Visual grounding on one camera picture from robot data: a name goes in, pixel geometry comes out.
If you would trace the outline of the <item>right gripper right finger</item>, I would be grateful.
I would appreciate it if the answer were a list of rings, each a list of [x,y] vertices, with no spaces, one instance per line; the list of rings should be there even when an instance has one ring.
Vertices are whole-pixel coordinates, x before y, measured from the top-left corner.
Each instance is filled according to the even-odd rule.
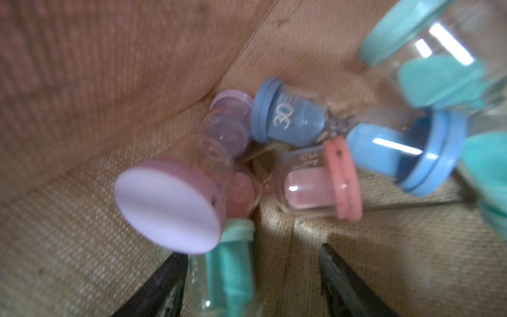
[[[398,316],[327,243],[319,253],[322,294],[330,316]]]

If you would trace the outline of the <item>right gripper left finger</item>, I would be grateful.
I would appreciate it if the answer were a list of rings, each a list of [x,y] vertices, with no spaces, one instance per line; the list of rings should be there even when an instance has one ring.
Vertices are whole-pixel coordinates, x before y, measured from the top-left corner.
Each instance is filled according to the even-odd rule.
[[[173,253],[114,316],[179,316],[183,307],[188,256]]]

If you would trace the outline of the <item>purple sand timer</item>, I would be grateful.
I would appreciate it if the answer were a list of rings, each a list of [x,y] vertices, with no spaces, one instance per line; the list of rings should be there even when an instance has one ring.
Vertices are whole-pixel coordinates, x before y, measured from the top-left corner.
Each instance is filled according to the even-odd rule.
[[[252,108],[245,92],[223,91],[197,133],[121,173],[114,197],[128,223],[159,246],[203,254],[219,244],[227,219],[249,217],[257,186],[236,159],[250,144]]]

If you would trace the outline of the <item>large green sand timer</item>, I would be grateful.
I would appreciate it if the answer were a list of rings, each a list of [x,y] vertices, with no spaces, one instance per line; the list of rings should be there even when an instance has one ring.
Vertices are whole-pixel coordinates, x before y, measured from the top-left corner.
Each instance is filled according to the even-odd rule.
[[[409,192],[428,195],[457,170],[506,236],[506,2],[399,1],[357,54],[380,94],[426,117]]]

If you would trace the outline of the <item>light blue sand timer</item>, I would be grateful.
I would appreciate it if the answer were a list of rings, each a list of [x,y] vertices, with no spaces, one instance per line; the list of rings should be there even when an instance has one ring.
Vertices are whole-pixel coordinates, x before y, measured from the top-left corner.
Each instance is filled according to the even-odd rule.
[[[322,97],[274,77],[261,84],[253,103],[256,141],[305,148],[343,137],[357,167],[393,178],[416,197],[445,182],[467,138],[467,118],[459,112],[370,105],[336,116]]]

